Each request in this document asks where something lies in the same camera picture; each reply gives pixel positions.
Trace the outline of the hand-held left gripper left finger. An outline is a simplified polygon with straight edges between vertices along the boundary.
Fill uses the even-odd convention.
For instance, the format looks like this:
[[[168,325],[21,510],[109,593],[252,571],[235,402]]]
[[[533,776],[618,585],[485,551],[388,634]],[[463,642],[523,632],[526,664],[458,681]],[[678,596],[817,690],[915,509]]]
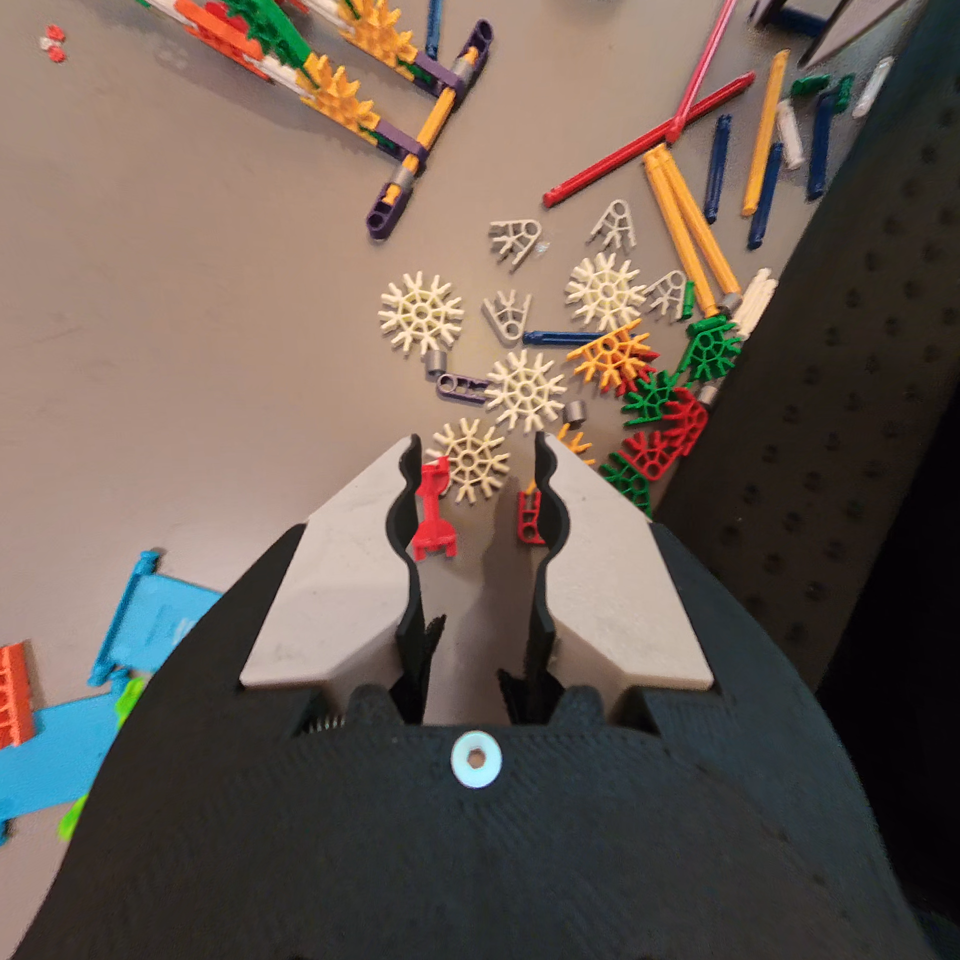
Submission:
[[[344,712],[363,686],[424,721],[447,625],[427,620],[417,563],[422,442],[403,437],[306,519],[240,674],[246,689],[318,690]]]

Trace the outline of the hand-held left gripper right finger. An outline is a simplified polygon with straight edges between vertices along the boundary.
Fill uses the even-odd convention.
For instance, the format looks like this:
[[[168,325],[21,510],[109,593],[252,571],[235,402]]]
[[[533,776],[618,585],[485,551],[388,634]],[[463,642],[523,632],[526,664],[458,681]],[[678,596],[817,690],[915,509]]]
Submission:
[[[596,691],[606,719],[623,713],[632,690],[711,690],[647,515],[543,431],[534,479],[546,553],[534,570],[522,674],[498,673],[510,723],[546,724],[578,687]]]

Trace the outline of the yellow plastic rod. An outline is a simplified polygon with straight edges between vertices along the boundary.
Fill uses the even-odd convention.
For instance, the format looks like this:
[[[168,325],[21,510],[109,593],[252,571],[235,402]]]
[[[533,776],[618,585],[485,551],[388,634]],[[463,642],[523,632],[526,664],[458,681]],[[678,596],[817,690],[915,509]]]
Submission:
[[[745,218],[752,217],[759,209],[764,172],[772,144],[776,107],[781,99],[789,57],[790,50],[782,49],[771,60],[741,208],[741,215]]]
[[[705,214],[697,205],[680,168],[670,150],[660,145],[660,164],[678,205],[681,221],[695,240],[705,262],[712,271],[724,295],[740,295],[738,282],[726,256],[718,245]]]
[[[470,49],[467,57],[470,60],[473,60],[475,56],[475,50]],[[415,138],[419,146],[426,150],[426,155],[429,155],[429,152],[434,146],[438,136],[449,120],[450,114],[463,99],[468,90],[469,89],[461,91],[453,85],[452,87],[446,87],[439,94],[437,102],[431,109],[431,112],[426,118],[426,121],[424,121],[423,126]],[[425,162],[421,160],[415,153],[410,153],[402,160],[400,164],[403,164],[409,170],[414,171],[415,175],[417,175],[424,163]],[[398,194],[398,189],[393,187],[390,190],[390,193],[387,195],[387,203],[391,203],[398,196]]]
[[[666,229],[671,236],[682,269],[687,279],[695,283],[696,302],[703,318],[710,318],[718,314],[718,300],[708,280],[702,260],[706,258],[697,246],[689,229],[685,226],[680,215],[676,199],[666,178],[661,164],[661,143],[648,150],[642,156],[645,175],[652,189],[656,204],[659,208]]]

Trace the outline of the multicoloured toy frame assembly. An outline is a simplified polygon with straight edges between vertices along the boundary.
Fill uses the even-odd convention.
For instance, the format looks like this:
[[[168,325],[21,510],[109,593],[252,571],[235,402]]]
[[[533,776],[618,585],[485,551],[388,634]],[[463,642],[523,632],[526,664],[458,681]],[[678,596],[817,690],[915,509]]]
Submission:
[[[359,98],[359,83],[346,68],[314,51],[281,2],[143,1],[141,6],[178,22],[192,37],[261,79],[294,92],[301,102],[398,161],[429,154],[411,136],[390,124],[371,100]],[[456,78],[451,67],[426,55],[399,30],[399,9],[387,2],[294,2],[323,18],[340,37],[437,100]]]

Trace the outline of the short white rod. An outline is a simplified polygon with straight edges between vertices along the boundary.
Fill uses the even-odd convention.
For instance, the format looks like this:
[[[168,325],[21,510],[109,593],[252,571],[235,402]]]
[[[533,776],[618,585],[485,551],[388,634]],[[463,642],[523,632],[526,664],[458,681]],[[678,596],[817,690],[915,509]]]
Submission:
[[[779,282],[772,276],[772,270],[771,270],[771,277],[770,277],[770,279],[769,279],[768,282],[767,282],[767,286],[766,286],[763,294],[760,295],[760,296],[761,296],[761,299],[760,299],[760,301],[759,301],[759,307],[758,307],[758,310],[757,310],[758,316],[756,317],[757,322],[756,322],[755,327],[753,328],[753,330],[751,330],[750,335],[752,335],[752,333],[753,333],[753,331],[755,330],[755,328],[757,327],[760,319],[762,318],[763,313],[765,312],[767,306],[769,305],[769,303],[770,303],[770,301],[771,301],[771,299],[772,299],[772,297],[773,297],[773,295],[774,295],[774,292],[776,291],[776,288],[777,288],[777,286],[778,286],[778,283],[779,283]]]
[[[805,153],[796,111],[790,99],[784,98],[776,104],[775,125],[786,168],[791,172],[801,168]]]
[[[739,306],[731,316],[735,325],[735,332],[738,335],[749,337],[756,326],[761,294],[763,294],[770,278],[771,270],[761,268],[750,280]]]
[[[894,55],[884,56],[878,61],[850,112],[853,119],[864,118],[870,113],[890,75],[895,61],[896,58]]]

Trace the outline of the green fan connector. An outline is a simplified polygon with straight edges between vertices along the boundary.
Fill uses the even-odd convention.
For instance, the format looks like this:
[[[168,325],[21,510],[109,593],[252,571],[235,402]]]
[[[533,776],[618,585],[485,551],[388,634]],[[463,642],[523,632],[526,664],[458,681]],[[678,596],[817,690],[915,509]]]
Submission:
[[[688,344],[676,368],[677,376],[686,374],[690,382],[706,383],[725,378],[736,365],[743,338],[728,315],[692,322],[686,335]]]
[[[611,452],[598,474],[648,519],[652,518],[650,482],[622,453]]]
[[[627,378],[618,388],[623,400],[621,413],[627,417],[624,427],[644,426],[659,421],[677,384],[678,374],[654,371],[644,379]]]

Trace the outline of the red spool piece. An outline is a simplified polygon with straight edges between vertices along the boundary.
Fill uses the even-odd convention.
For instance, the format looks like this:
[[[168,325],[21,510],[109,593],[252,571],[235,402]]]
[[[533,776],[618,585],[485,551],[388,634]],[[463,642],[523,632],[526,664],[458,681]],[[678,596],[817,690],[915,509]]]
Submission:
[[[442,519],[439,500],[450,484],[450,458],[440,456],[436,462],[426,463],[421,469],[421,480],[416,495],[423,507],[423,518],[411,540],[416,562],[423,561],[428,553],[445,552],[453,558],[458,552],[458,536],[453,525]]]

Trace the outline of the white snowflake connector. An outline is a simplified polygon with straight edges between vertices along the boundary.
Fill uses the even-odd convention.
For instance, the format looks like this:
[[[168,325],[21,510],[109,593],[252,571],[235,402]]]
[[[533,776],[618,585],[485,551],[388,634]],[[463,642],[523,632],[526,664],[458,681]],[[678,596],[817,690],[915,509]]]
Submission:
[[[509,352],[506,361],[497,361],[487,375],[484,391],[487,411],[498,411],[496,422],[514,430],[522,426],[526,435],[542,431],[545,421],[558,419],[564,406],[560,397],[568,387],[563,374],[552,375],[553,361],[540,352],[533,359],[527,348]]]
[[[510,454],[501,450],[505,438],[496,428],[484,429],[479,418],[460,418],[458,424],[446,423],[433,435],[434,445],[427,447],[429,462],[447,459],[449,480],[446,495],[453,502],[477,502],[478,495],[491,498],[503,486],[510,473]]]
[[[635,284],[639,273],[629,259],[618,262],[614,253],[585,257],[573,267],[565,285],[565,303],[575,306],[573,317],[596,333],[615,331],[641,318],[646,287]]]
[[[424,274],[404,273],[402,284],[390,282],[381,294],[380,330],[390,337],[390,347],[408,355],[417,348],[421,356],[454,347],[462,332],[465,311],[462,299],[451,294],[452,284],[438,275],[426,282]]]

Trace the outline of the lime green toy piece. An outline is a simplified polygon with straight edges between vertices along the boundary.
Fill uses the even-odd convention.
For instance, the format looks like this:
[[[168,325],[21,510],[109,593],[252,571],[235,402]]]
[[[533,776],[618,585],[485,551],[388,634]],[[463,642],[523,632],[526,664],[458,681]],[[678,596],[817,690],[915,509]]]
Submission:
[[[119,733],[124,726],[126,720],[137,705],[138,700],[146,686],[147,680],[145,678],[134,677],[128,680],[119,700],[114,704],[116,734]],[[69,810],[59,821],[57,826],[57,837],[61,842],[68,843],[72,839],[89,797],[89,793],[80,796],[74,801]]]

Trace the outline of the light grey connector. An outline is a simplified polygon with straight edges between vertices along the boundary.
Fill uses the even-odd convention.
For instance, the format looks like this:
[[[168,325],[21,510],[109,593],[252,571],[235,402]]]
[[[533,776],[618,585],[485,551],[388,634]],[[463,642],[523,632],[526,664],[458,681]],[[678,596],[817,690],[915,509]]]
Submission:
[[[682,270],[671,270],[646,286],[643,310],[654,312],[673,322],[685,315],[688,278]]]
[[[636,237],[629,203],[623,198],[616,198],[595,222],[586,243],[599,243],[604,251],[627,251],[637,246]]]
[[[512,219],[492,221],[487,237],[490,251],[498,262],[509,263],[509,271],[515,272],[530,255],[543,233],[543,225],[535,219]]]
[[[532,294],[521,296],[511,290],[509,293],[498,291],[494,298],[482,300],[482,314],[504,347],[510,349],[522,343],[532,299]]]

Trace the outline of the black perforated foam strip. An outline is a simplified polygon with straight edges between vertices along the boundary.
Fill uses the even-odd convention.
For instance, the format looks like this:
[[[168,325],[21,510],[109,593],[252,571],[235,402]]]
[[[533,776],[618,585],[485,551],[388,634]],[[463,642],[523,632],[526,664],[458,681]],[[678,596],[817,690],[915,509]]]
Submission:
[[[958,181],[929,2],[656,509],[812,689],[954,394]]]

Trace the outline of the orange connector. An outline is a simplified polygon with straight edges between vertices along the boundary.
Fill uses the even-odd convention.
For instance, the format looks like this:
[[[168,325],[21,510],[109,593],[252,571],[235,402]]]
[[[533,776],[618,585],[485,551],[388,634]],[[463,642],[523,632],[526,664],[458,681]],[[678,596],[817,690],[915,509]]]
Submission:
[[[1,749],[19,747],[35,736],[26,644],[1,648]]]

